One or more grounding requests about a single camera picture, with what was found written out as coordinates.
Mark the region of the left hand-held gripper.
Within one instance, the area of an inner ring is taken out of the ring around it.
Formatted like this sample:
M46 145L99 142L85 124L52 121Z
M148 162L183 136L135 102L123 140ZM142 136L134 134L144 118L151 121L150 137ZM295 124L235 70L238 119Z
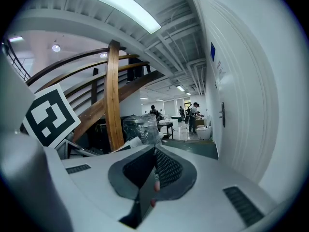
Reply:
M80 123L59 84L34 94L1 52L1 149L56 148Z

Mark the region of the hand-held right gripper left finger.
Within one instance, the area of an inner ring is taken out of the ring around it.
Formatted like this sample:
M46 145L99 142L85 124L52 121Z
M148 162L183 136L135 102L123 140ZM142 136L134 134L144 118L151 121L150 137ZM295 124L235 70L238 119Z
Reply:
M122 190L128 191L134 184L123 174L121 160L131 162L147 152L152 145L114 152L107 155L68 159L62 161L66 167L88 165L89 168L66 175L66 201L75 232L154 232L156 230L156 211L151 211L144 220L134 227L130 221L141 213L141 205L150 205L146 195L154 194L153 187L144 188L138 199L120 196L114 189L116 180L123 179Z

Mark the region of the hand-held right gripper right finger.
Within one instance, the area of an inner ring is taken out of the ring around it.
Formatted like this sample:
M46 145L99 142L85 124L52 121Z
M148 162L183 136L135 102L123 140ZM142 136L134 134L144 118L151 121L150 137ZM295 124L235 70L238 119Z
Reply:
M194 186L180 199L159 201L139 226L140 232L266 232L287 211L291 199L275 202L258 184L219 161L166 146L197 170ZM247 226L224 193L239 188L263 214Z

